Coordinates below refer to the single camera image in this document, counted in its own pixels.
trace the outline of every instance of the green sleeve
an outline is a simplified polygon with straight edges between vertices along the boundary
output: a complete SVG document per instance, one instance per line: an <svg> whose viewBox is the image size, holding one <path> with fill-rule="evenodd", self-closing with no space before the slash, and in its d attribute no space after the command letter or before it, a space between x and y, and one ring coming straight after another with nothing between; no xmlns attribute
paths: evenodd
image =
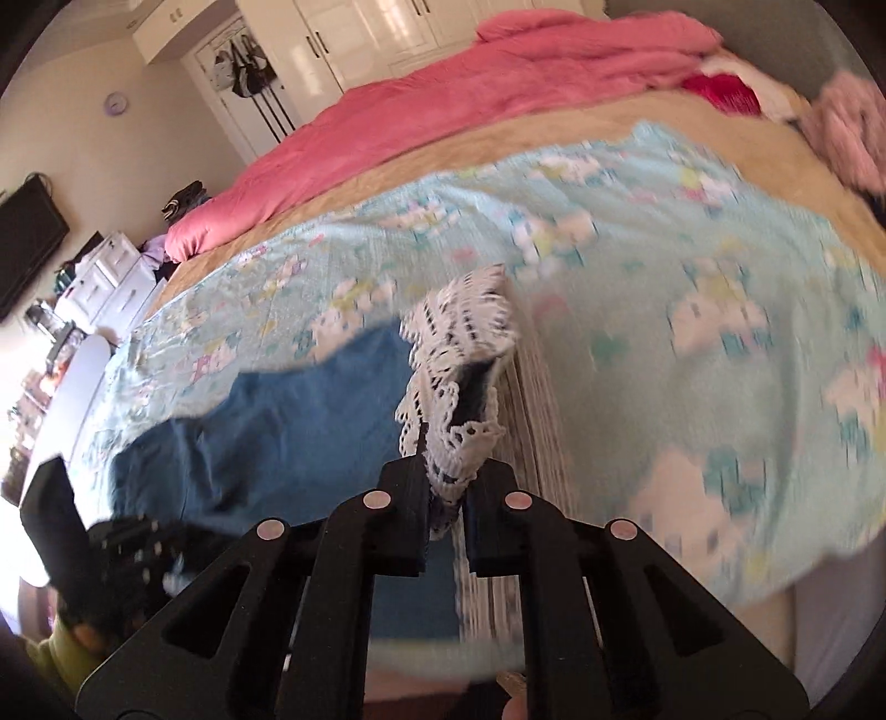
<svg viewBox="0 0 886 720"><path fill-rule="evenodd" d="M77 696L86 678L102 663L102 658L77 642L58 618L47 639L39 643L26 640L25 649L43 678L69 700Z"/></svg>

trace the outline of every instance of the television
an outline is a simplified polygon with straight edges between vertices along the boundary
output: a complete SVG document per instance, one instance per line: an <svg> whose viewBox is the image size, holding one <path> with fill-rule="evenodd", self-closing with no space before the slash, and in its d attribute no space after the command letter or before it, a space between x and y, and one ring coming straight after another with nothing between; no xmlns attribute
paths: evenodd
<svg viewBox="0 0 886 720"><path fill-rule="evenodd" d="M9 315L69 231L38 175L0 201L0 320Z"/></svg>

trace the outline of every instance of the beige blanket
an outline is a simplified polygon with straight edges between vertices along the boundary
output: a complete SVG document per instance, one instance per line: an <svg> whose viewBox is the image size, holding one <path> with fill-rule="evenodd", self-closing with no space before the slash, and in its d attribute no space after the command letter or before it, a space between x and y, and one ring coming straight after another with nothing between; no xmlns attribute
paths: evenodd
<svg viewBox="0 0 886 720"><path fill-rule="evenodd" d="M390 160L310 202L282 213L174 274L156 308L220 268L234 255L321 213L391 190L437 170L492 162L545 145L618 140L642 120L661 122L731 162L745 180L776 198L824 215L847 245L886 276L886 234L865 203L815 156L791 127L729 117L680 90L647 92L605 105L526 115L447 137Z"/></svg>

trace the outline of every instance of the lace trim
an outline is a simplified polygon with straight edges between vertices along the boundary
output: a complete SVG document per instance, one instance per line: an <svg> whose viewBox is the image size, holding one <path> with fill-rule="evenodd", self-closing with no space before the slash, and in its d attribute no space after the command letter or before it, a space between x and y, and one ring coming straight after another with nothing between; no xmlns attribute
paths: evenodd
<svg viewBox="0 0 886 720"><path fill-rule="evenodd" d="M429 293L400 326L413 343L409 364L415 372L394 417L403 425L403 457L415 454L419 428L428 426L428 478L443 505L439 517L432 514L431 537L446 533L465 489L505 432L494 384L518 335L501 294L504 281L501 265L470 272Z"/></svg>

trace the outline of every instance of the wall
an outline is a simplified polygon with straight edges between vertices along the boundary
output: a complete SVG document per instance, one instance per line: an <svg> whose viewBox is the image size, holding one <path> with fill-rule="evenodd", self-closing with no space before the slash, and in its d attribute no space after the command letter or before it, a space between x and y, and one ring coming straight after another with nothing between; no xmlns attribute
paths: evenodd
<svg viewBox="0 0 886 720"><path fill-rule="evenodd" d="M581 6L588 18L602 20L606 16L606 0L581 0Z"/></svg>
<svg viewBox="0 0 886 720"><path fill-rule="evenodd" d="M102 104L114 90L127 95L129 108L109 118ZM0 412L46 353L18 316L35 297L51 294L60 263L95 231L122 230L136 244L159 234L160 209L174 192L194 179L219 192L243 167L182 64L146 67L131 38L15 77L0 98L0 190L14 190L32 171L45 173L71 233L0 325Z"/></svg>

